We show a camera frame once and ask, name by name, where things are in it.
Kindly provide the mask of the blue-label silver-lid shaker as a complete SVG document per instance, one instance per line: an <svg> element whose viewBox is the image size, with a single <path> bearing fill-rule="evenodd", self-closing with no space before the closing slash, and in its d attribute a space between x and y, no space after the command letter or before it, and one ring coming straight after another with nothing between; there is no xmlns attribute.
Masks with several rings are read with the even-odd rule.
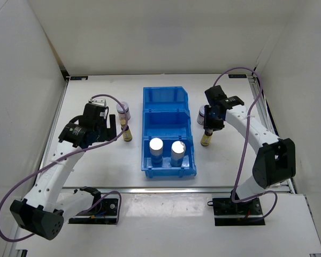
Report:
<svg viewBox="0 0 321 257"><path fill-rule="evenodd" d="M160 138L153 138L149 142L150 158L153 163L163 161L163 141Z"/></svg>
<svg viewBox="0 0 321 257"><path fill-rule="evenodd" d="M171 146L171 165L180 167L182 165L186 145L182 141L175 141Z"/></svg>

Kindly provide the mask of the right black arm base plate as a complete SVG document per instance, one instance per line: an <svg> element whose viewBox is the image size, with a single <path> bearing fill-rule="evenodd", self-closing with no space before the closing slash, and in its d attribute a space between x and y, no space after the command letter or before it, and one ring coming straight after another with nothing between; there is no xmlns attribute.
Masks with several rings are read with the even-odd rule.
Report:
<svg viewBox="0 0 321 257"><path fill-rule="evenodd" d="M234 203L230 198L213 198L207 202L213 208L215 226L264 226L259 198Z"/></svg>

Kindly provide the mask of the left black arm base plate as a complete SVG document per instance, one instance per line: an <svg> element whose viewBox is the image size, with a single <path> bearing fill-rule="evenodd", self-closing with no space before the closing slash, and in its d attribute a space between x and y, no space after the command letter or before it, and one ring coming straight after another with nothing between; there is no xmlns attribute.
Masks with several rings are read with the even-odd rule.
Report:
<svg viewBox="0 0 321 257"><path fill-rule="evenodd" d="M70 218L68 224L117 225L120 217L121 201L122 197L118 191L105 193L95 208Z"/></svg>

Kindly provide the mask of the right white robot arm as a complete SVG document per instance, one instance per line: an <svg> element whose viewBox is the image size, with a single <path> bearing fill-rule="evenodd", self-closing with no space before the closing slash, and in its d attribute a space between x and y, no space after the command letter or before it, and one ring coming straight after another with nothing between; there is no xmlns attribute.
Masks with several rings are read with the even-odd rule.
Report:
<svg viewBox="0 0 321 257"><path fill-rule="evenodd" d="M244 149L230 200L231 211L242 214L248 209L250 200L269 193L268 188L272 185L296 175L295 143L270 132L237 96L207 97L207 100L204 128L218 131L228 123L244 137ZM256 153L252 175L239 184L248 146Z"/></svg>

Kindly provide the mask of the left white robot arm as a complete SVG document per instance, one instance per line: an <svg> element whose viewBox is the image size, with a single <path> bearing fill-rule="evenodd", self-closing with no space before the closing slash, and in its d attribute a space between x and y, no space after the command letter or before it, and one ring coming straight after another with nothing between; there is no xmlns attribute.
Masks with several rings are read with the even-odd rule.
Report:
<svg viewBox="0 0 321 257"><path fill-rule="evenodd" d="M52 166L41 173L22 200L11 204L10 211L19 227L52 240L64 222L78 213L99 213L101 193L96 188L81 187L64 200L58 196L85 149L96 142L110 141L116 135L116 120L109 114L109 107L87 103L83 114L71 119L60 133Z"/></svg>

